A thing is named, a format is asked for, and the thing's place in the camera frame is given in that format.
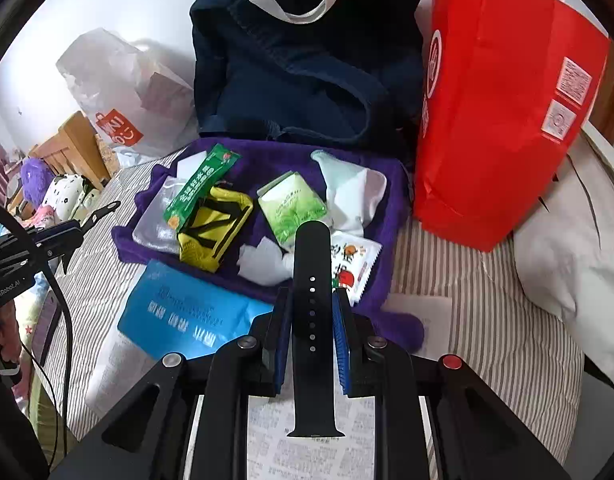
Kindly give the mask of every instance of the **striped bed sheet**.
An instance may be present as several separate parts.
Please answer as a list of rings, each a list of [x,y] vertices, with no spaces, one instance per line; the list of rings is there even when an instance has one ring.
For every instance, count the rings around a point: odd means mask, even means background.
[[[168,166],[176,156],[117,173],[98,203],[120,200],[120,208],[85,237],[67,275],[58,273],[73,318],[67,422],[77,439],[98,421],[85,404],[87,383],[104,336],[140,267],[118,260],[111,228],[130,219],[135,211],[133,197],[148,187],[154,164]],[[563,463],[576,423],[583,354],[555,317],[524,296],[514,269],[511,238],[491,253],[481,253],[429,234],[410,219],[399,234],[394,257],[391,291],[452,298],[450,351],[465,359]],[[61,319],[44,366],[59,406],[65,348]]]

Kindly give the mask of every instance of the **green packet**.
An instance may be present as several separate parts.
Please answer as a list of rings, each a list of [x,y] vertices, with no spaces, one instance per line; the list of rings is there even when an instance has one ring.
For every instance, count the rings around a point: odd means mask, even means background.
[[[310,220],[327,223],[327,206],[300,173],[288,171],[257,192],[258,203],[279,245],[291,251],[298,227]]]
[[[165,222],[178,233],[191,215],[194,205],[199,198],[209,194],[212,186],[229,171],[236,161],[241,158],[225,148],[222,144],[216,144],[207,158],[184,185],[173,202],[165,209]]]

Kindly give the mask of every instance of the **blue package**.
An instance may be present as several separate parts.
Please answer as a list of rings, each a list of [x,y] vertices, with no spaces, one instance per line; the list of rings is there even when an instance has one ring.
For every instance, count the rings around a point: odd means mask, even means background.
[[[249,332],[272,306],[230,292],[152,260],[132,290],[118,330],[154,359],[214,353]]]

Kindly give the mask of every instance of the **purple plush toy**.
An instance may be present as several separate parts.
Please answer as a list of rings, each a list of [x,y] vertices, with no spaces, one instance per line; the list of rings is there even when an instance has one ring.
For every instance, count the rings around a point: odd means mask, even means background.
[[[38,209],[42,205],[42,200],[55,174],[45,161],[31,156],[23,162],[20,178],[23,181],[24,199],[31,202],[34,209]]]

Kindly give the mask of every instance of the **yellow and black bag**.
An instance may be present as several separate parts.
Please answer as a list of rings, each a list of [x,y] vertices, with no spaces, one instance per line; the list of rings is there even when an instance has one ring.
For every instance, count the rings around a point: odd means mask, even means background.
[[[225,251],[247,220],[254,204],[248,195],[212,187],[200,199],[178,233],[180,261],[216,272]]]

